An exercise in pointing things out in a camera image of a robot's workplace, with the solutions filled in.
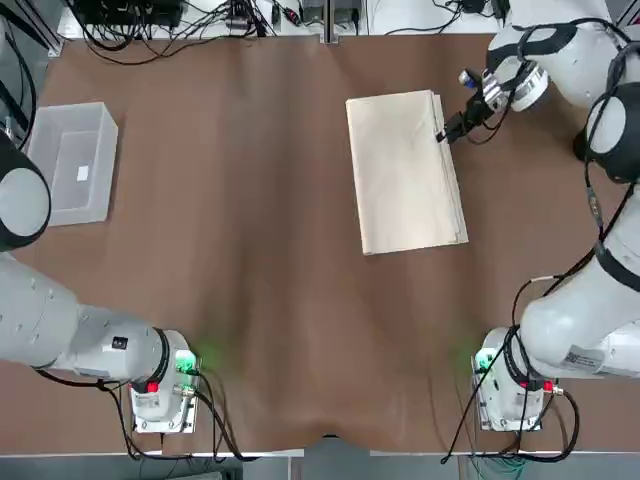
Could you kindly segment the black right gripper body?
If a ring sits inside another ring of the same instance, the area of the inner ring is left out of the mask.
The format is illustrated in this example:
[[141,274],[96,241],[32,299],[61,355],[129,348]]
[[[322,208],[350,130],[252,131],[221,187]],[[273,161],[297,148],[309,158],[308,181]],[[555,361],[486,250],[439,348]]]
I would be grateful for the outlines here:
[[462,125],[465,131],[472,131],[493,116],[493,109],[485,102],[482,94],[473,95],[462,112]]

